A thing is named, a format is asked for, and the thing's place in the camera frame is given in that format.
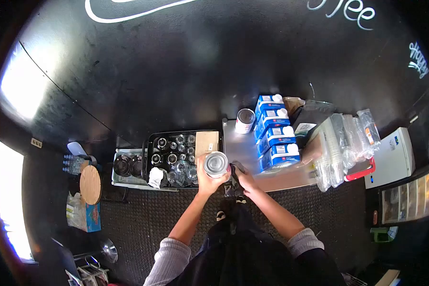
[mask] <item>person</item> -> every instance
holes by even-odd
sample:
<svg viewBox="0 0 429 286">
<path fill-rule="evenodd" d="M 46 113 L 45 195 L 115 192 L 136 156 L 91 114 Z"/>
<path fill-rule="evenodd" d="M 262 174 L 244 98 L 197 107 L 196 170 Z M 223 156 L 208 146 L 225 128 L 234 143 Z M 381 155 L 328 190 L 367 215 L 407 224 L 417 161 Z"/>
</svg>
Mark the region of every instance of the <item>person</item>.
<svg viewBox="0 0 429 286">
<path fill-rule="evenodd" d="M 206 154 L 197 158 L 199 191 L 167 238 L 160 242 L 145 286 L 160 285 L 346 285 L 314 232 L 283 208 L 245 170 L 235 168 L 240 185 L 268 218 L 286 245 L 263 232 L 237 196 L 216 215 L 195 257 L 189 244 L 208 198 L 230 177 L 213 179 L 204 171 Z"/>
</svg>

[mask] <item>milk carton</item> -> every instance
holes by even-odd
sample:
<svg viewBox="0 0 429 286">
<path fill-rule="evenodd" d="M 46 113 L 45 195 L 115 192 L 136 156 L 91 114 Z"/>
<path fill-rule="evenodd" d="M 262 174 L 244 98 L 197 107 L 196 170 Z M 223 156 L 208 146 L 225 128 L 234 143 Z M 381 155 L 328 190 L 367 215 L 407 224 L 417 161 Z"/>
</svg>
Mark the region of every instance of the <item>milk carton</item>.
<svg viewBox="0 0 429 286">
<path fill-rule="evenodd" d="M 280 108 L 285 108 L 283 97 L 280 94 L 259 95 L 254 113 L 256 114 L 256 118 L 259 118 L 264 110 Z"/>
<path fill-rule="evenodd" d="M 259 166 L 262 173 L 272 173 L 299 161 L 297 144 L 275 145 L 259 159 Z"/>
<path fill-rule="evenodd" d="M 295 142 L 296 138 L 291 126 L 269 128 L 257 145 L 257 157 L 262 158 L 264 153 L 272 146 L 287 145 Z"/>
<path fill-rule="evenodd" d="M 285 108 L 264 110 L 254 126 L 255 143 L 260 142 L 269 127 L 288 126 L 289 124 L 288 112 Z"/>
</svg>

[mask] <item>round wooden board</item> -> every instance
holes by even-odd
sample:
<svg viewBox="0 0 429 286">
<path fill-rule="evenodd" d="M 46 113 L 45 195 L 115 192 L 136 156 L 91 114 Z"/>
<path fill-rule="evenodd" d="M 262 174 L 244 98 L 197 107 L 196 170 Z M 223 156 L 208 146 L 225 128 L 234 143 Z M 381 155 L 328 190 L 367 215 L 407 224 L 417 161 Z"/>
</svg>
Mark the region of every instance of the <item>round wooden board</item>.
<svg viewBox="0 0 429 286">
<path fill-rule="evenodd" d="M 102 183 L 97 169 L 89 165 L 84 168 L 80 179 L 81 197 L 87 204 L 97 204 L 102 194 Z"/>
</svg>

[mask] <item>chalk writing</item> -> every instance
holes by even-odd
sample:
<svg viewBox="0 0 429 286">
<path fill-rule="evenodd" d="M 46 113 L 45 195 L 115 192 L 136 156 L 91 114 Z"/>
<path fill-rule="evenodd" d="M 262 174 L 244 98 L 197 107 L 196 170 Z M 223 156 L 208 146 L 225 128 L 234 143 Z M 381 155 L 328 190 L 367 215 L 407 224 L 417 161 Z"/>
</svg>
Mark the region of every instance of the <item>chalk writing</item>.
<svg viewBox="0 0 429 286">
<path fill-rule="evenodd" d="M 310 7 L 310 1 L 308 1 L 306 3 L 306 7 L 309 10 L 318 10 L 318 9 L 322 8 L 324 6 L 324 4 L 326 4 L 326 1 L 327 0 L 322 0 L 322 2 L 314 8 Z M 338 12 L 338 10 L 342 7 L 343 1 L 345 1 L 345 0 L 340 0 L 337 4 L 337 7 L 335 8 L 335 10 L 330 15 L 326 14 L 326 17 L 332 18 L 332 16 L 334 16 Z M 357 7 L 357 8 L 351 7 L 350 4 L 353 2 L 359 3 L 359 7 Z M 346 13 L 347 10 L 354 12 L 354 13 L 359 13 L 359 15 L 357 16 L 357 18 L 351 18 Z M 361 19 L 371 20 L 371 19 L 373 19 L 373 17 L 375 17 L 375 10 L 371 7 L 364 8 L 364 3 L 361 0 L 348 0 L 345 4 L 345 7 L 343 8 L 343 15 L 345 16 L 345 18 L 347 20 L 357 21 L 358 27 L 361 28 L 362 30 L 367 30 L 367 31 L 373 30 L 373 29 L 365 28 L 364 26 L 362 26 L 360 24 Z"/>
<path fill-rule="evenodd" d="M 135 0 L 111 0 L 111 1 L 115 2 L 115 3 L 125 3 L 125 2 L 135 1 Z M 170 7 L 173 7 L 173 6 L 178 6 L 178 5 L 189 3 L 189 2 L 193 2 L 193 1 L 197 1 L 197 0 L 181 0 L 181 1 L 178 1 L 178 2 L 175 2 L 175 3 L 167 4 L 167 5 L 161 6 L 159 8 L 155 8 L 155 9 L 143 12 L 143 13 L 139 13 L 139 14 L 135 14 L 135 15 L 130 15 L 130 16 L 126 16 L 126 17 L 121 17 L 121 18 L 115 18 L 115 19 L 103 19 L 103 18 L 100 18 L 97 15 L 95 15 L 93 13 L 93 11 L 92 11 L 91 0 L 86 0 L 86 2 L 84 3 L 84 7 L 86 9 L 87 15 L 92 20 L 94 20 L 96 22 L 99 22 L 99 23 L 107 23 L 107 24 L 109 24 L 109 23 L 119 23 L 119 22 L 131 20 L 131 19 L 135 19 L 135 18 L 138 18 L 138 17 L 142 17 L 144 15 L 152 14 L 152 13 L 157 12 L 159 10 L 163 10 L 163 9 L 166 9 L 166 8 L 170 8 Z"/>
<path fill-rule="evenodd" d="M 414 68 L 419 72 L 419 78 L 423 78 L 427 73 L 429 72 L 429 68 L 427 67 L 426 59 L 424 58 L 424 55 L 419 50 L 418 43 L 415 42 L 410 43 L 410 58 L 412 60 L 416 60 L 415 62 L 409 62 L 409 68 Z"/>
</svg>

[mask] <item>rubber floor mat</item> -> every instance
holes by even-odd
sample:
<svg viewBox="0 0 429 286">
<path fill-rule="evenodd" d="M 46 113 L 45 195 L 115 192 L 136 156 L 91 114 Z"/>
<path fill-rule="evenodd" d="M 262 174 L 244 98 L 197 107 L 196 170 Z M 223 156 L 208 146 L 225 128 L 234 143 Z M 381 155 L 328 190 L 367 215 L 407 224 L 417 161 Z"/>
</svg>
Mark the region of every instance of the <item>rubber floor mat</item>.
<svg viewBox="0 0 429 286">
<path fill-rule="evenodd" d="M 110 188 L 117 187 L 104 185 L 103 191 L 111 191 Z M 325 193 L 317 186 L 308 186 L 269 194 L 317 234 L 340 271 L 348 271 L 363 269 L 376 255 L 377 247 L 370 242 L 370 229 L 365 226 L 365 191 L 364 181 L 357 180 Z M 103 263 L 110 269 L 109 276 L 128 285 L 142 285 L 154 264 L 160 241 L 167 237 L 196 192 L 129 189 L 126 204 L 102 201 L 101 235 L 110 238 L 119 253 L 114 265 Z M 223 198 L 221 193 L 215 193 L 208 200 L 191 241 L 193 254 L 216 223 Z M 247 204 L 256 223 L 282 241 L 261 211 L 251 201 Z"/>
</svg>

